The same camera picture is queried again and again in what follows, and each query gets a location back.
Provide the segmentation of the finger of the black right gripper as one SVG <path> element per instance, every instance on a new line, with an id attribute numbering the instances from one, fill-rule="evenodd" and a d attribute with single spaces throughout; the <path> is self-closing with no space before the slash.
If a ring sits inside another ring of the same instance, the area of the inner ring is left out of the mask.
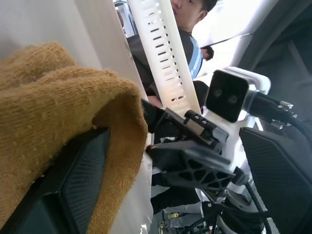
<path id="1" fill-rule="evenodd" d="M 235 177 L 229 160 L 195 141 L 157 144 L 148 147 L 146 153 L 160 170 L 153 175 L 154 185 L 219 193 Z"/>
<path id="2" fill-rule="evenodd" d="M 168 113 L 163 109 L 152 105 L 148 101 L 141 100 L 144 119 L 148 125 L 149 133 L 161 133 L 165 131 L 165 125 L 169 121 Z"/>

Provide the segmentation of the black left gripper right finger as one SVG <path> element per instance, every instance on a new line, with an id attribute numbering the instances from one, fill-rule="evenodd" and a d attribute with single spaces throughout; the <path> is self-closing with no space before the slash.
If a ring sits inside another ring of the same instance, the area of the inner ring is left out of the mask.
<path id="1" fill-rule="evenodd" d="M 239 132 L 250 170 L 281 234 L 312 232 L 312 152 L 274 133 L 244 127 Z"/>

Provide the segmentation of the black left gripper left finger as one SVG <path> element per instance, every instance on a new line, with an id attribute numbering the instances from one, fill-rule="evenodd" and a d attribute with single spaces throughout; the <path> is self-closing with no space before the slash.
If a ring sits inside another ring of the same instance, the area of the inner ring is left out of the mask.
<path id="1" fill-rule="evenodd" d="M 2 234 L 84 234 L 103 181 L 110 131 L 71 139 L 30 187 Z"/>

